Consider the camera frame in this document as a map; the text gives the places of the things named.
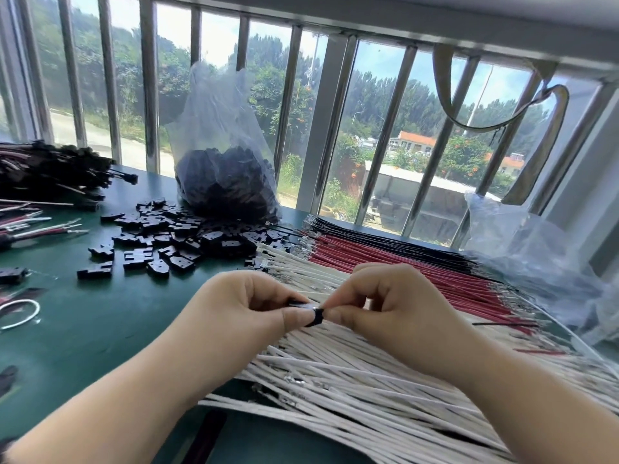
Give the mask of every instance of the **ceiling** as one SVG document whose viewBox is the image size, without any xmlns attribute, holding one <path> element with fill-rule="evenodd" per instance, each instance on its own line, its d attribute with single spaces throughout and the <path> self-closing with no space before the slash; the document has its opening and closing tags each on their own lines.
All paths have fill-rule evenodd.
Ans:
<svg viewBox="0 0 619 464">
<path fill-rule="evenodd" d="M 404 1 L 619 32 L 619 0 Z"/>
</svg>

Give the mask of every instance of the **forearm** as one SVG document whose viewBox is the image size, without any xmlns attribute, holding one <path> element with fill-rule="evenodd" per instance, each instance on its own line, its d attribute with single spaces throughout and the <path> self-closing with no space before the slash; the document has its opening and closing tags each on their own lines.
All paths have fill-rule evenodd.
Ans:
<svg viewBox="0 0 619 464">
<path fill-rule="evenodd" d="M 11 464 L 151 462 L 189 406 L 150 346 L 23 436 Z"/>
<path fill-rule="evenodd" d="M 502 347 L 460 385 L 518 460 L 526 464 L 610 464 L 619 420 L 530 359 Z"/>
</svg>

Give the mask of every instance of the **clear plastic bag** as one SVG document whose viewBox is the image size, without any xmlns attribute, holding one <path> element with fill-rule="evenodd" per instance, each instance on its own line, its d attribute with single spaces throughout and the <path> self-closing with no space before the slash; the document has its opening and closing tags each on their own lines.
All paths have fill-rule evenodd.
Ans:
<svg viewBox="0 0 619 464">
<path fill-rule="evenodd" d="M 191 68 L 185 108 L 166 130 L 180 194 L 198 213 L 248 223 L 280 216 L 273 155 L 249 95 L 245 70 Z"/>
<path fill-rule="evenodd" d="M 614 288 L 589 265 L 581 266 L 577 249 L 559 227 L 520 206 L 477 194 L 465 198 L 470 212 L 465 255 L 499 272 L 571 328 L 588 330 L 619 312 L 618 304 L 608 302 L 616 299 Z"/>
</svg>

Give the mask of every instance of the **sky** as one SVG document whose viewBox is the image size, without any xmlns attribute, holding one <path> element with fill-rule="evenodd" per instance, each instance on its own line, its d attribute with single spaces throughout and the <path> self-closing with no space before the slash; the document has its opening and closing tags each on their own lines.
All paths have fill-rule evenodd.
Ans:
<svg viewBox="0 0 619 464">
<path fill-rule="evenodd" d="M 71 0 L 73 6 L 81 11 L 98 16 L 97 0 Z M 137 0 L 110 0 L 112 24 L 119 28 L 132 30 L 139 27 L 139 4 Z M 202 58 L 214 65 L 226 64 L 229 54 L 234 50 L 238 38 L 238 18 L 215 14 L 202 16 Z M 189 50 L 191 37 L 191 14 L 187 8 L 158 4 L 157 29 L 161 37 L 171 40 L 176 46 Z M 290 43 L 290 27 L 250 22 L 250 36 L 274 36 L 281 39 L 284 47 Z M 301 37 L 301 52 L 306 57 L 314 54 L 317 38 L 309 32 Z M 317 57 L 324 57 L 327 38 L 318 38 Z M 404 55 L 402 47 L 360 42 L 355 60 L 355 68 L 361 72 L 370 71 L 378 78 L 397 77 Z M 457 86 L 463 59 L 455 59 L 452 68 L 452 91 Z M 418 52 L 411 71 L 411 78 L 434 87 L 431 54 Z M 466 104 L 480 100 L 488 104 L 494 100 L 517 100 L 529 79 L 525 70 L 494 66 L 481 62 L 468 90 Z"/>
</svg>

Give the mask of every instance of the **table surface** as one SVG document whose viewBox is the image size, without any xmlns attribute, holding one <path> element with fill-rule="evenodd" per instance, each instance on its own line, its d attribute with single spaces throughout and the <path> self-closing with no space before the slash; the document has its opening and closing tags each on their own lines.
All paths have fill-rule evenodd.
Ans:
<svg viewBox="0 0 619 464">
<path fill-rule="evenodd" d="M 174 179 L 125 169 L 139 175 L 132 186 L 115 180 L 106 189 L 101 211 L 135 211 L 136 202 L 164 197 L 176 202 Z M 48 288 L 41 313 L 26 325 L 0 335 L 0 371 L 19 368 L 14 388 L 0 398 L 0 440 L 20 436 L 86 386 L 132 357 L 159 335 L 205 280 L 242 260 L 207 260 L 191 274 L 155 281 L 146 273 L 126 275 L 116 257 L 111 280 L 78 281 L 76 271 L 89 266 L 88 248 L 110 242 L 120 232 L 101 225 L 99 214 L 46 210 L 55 223 L 81 217 L 89 234 L 39 239 L 0 254 L 0 266 L 23 266 L 35 273 L 30 286 Z M 305 213 L 283 209 L 283 220 L 300 226 Z M 247 385 L 232 381 L 222 388 L 247 398 Z M 201 423 L 205 407 L 195 407 L 179 421 L 154 462 L 179 463 Z M 218 463 L 369 463 L 350 448 L 296 425 L 229 412 L 209 458 Z"/>
</svg>

